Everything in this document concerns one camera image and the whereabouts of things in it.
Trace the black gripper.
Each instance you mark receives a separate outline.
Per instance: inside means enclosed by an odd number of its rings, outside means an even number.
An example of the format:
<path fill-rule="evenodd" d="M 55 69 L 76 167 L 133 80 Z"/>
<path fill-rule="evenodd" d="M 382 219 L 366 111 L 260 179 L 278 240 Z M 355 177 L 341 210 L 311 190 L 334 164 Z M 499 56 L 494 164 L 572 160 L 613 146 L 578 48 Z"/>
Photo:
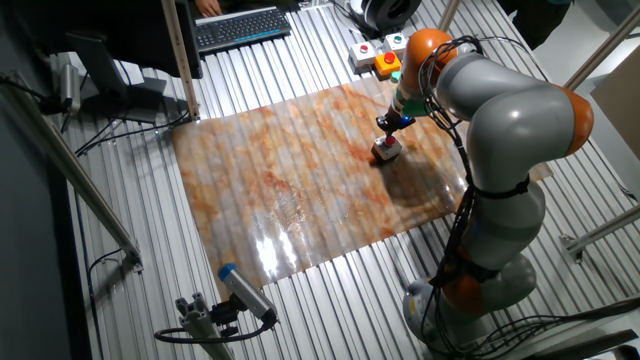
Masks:
<path fill-rule="evenodd" d="M 390 110 L 386 115 L 378 116 L 376 122 L 386 136 L 392 137 L 398 136 L 402 129 L 414 124 L 416 119 L 412 116 L 398 113 L 395 110 Z"/>

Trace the person's bare hand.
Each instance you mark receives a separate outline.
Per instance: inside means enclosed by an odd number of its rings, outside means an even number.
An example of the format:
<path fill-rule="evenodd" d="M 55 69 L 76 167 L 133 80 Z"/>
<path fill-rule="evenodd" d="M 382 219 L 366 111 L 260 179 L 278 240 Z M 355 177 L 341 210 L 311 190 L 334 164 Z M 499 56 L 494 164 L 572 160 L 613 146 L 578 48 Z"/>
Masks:
<path fill-rule="evenodd" d="M 203 17 L 215 17 L 223 14 L 218 0 L 194 0 L 194 3 Z"/>

